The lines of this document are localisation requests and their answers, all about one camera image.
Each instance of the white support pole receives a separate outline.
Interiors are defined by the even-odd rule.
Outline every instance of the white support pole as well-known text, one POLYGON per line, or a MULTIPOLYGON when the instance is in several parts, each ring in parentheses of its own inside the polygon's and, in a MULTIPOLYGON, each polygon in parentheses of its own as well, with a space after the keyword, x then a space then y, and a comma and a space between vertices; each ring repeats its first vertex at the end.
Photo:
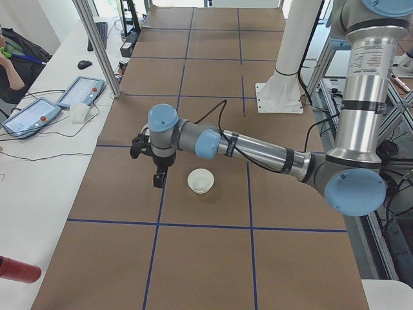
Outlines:
POLYGON ((256 84, 259 113, 303 113, 297 72, 321 2, 293 0, 274 75, 267 83, 256 84))

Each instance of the table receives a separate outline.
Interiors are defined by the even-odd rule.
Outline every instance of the table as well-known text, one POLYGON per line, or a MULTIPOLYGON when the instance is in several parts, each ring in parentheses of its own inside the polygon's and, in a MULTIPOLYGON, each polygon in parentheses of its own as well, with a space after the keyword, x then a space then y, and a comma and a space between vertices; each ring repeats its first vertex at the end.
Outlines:
MULTIPOLYGON (((120 32, 112 27, 116 18, 98 17, 96 21, 108 22, 106 52, 115 70, 121 57, 120 32)), ((66 89, 77 76, 105 79, 94 52, 87 52, 88 39, 82 23, 74 27, 53 58, 42 71, 30 92, 66 89), (93 62, 84 70, 77 63, 87 59, 93 62)), ((55 101, 61 94, 45 95, 55 101)), ((110 88, 106 87, 96 100, 100 114, 73 138, 57 134, 36 134, 24 141, 0 141, 3 152, 26 158, 44 158, 56 154, 91 154, 112 104, 110 88)), ((33 102, 28 97, 18 105, 25 107, 33 102)), ((90 115, 97 114, 97 108, 90 115)), ((63 111, 53 122, 68 116, 63 111)), ((81 125, 65 119, 43 129, 43 132, 74 134, 81 125)), ((34 284, 23 284, 0 279, 0 308, 4 310, 30 309, 40 288, 55 246, 60 237, 77 190, 88 167, 90 156, 59 157, 51 160, 29 162, 0 154, 0 253, 16 260, 37 265, 42 269, 41 278, 34 284)))
MULTIPOLYGON (((311 187, 241 159, 179 152, 163 191, 131 139, 157 103, 195 121, 303 148, 314 122, 258 114, 274 71, 278 9, 152 7, 32 309, 368 309, 342 216, 311 187), (217 113, 205 119, 217 122, 217 113), (189 172, 210 170, 204 195, 189 172)), ((321 151, 315 132, 308 144, 321 151)))

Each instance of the red bottle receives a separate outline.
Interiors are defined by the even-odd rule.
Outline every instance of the red bottle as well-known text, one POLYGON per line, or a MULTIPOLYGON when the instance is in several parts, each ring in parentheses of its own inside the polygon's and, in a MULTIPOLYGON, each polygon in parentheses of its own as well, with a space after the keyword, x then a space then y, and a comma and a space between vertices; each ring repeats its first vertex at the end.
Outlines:
POLYGON ((33 283, 40 278, 40 268, 0 256, 0 278, 33 283))

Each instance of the person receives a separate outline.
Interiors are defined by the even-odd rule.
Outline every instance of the person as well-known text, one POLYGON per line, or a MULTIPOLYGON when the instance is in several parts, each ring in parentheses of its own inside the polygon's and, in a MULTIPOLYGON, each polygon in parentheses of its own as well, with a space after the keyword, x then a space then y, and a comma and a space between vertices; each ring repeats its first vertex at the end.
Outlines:
POLYGON ((0 27, 0 98, 18 104, 51 57, 12 28, 0 27))

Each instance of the white bowl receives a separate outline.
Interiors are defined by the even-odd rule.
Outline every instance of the white bowl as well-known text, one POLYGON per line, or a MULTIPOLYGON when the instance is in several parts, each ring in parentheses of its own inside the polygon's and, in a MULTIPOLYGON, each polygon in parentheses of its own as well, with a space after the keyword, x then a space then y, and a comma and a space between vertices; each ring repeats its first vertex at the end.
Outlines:
POLYGON ((199 168, 188 175, 188 185, 197 194, 208 192, 214 184, 214 176, 209 170, 199 168))

